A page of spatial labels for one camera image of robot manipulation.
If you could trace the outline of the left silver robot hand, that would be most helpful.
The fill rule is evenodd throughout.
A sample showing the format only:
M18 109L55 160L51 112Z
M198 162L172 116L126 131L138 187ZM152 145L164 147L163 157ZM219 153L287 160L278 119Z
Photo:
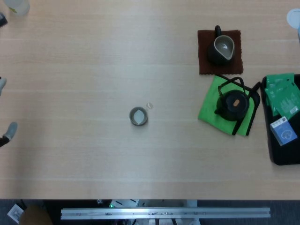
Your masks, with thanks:
M6 78L2 78L1 77L0 78L0 92L1 93L2 93L2 90L5 87L6 83L7 83ZM10 125L8 126L8 129L7 129L6 133L3 134L0 137L0 147L6 145L7 143L9 143L13 139L13 137L16 134L17 128L18 128L18 124L16 122L11 122L10 123Z

